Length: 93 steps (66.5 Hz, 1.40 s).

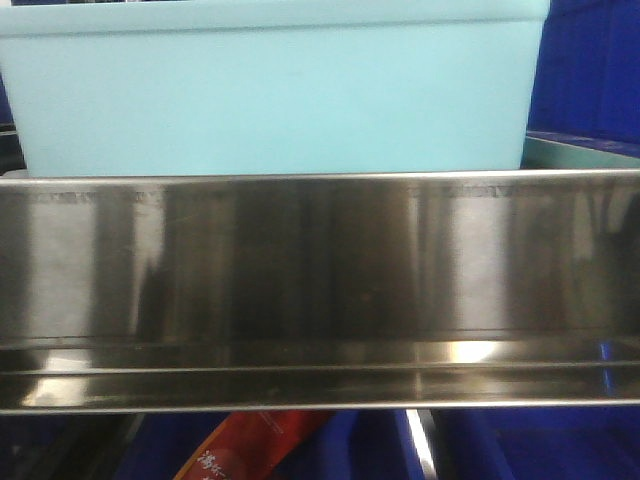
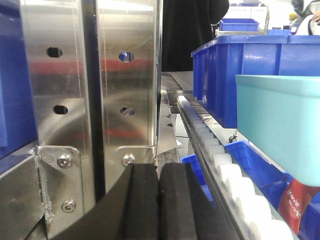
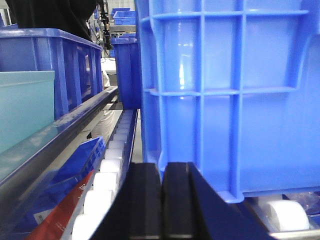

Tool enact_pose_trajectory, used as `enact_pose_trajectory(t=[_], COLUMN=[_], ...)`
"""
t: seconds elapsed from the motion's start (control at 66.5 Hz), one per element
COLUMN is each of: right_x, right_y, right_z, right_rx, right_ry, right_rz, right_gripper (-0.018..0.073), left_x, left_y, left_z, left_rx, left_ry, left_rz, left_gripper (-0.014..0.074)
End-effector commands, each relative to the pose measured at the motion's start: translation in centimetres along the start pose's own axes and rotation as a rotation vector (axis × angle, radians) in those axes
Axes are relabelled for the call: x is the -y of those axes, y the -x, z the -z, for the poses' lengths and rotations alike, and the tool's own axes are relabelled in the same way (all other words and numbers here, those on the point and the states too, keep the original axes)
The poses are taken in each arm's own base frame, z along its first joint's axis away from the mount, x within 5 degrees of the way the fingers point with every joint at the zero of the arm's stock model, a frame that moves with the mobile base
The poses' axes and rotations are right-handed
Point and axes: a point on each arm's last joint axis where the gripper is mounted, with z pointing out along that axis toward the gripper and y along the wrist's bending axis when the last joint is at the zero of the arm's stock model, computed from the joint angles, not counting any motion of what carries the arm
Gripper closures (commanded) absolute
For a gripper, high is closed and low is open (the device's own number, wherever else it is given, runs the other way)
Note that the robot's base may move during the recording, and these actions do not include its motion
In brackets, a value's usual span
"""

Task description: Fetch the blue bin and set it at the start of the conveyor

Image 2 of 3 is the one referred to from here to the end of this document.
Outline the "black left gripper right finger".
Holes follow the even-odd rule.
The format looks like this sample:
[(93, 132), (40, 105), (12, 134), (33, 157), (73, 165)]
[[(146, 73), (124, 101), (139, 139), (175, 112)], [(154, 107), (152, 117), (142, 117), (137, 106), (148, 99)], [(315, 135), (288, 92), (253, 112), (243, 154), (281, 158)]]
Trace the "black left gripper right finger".
[(203, 192), (190, 164), (167, 163), (159, 179), (161, 240), (237, 240)]

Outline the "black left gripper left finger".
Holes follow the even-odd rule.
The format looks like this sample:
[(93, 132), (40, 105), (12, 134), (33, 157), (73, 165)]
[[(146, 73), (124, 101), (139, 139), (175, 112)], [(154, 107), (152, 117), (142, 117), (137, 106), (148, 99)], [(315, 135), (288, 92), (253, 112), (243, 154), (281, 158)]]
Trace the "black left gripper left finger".
[(109, 192), (56, 240), (156, 240), (158, 177), (153, 164), (130, 164)]

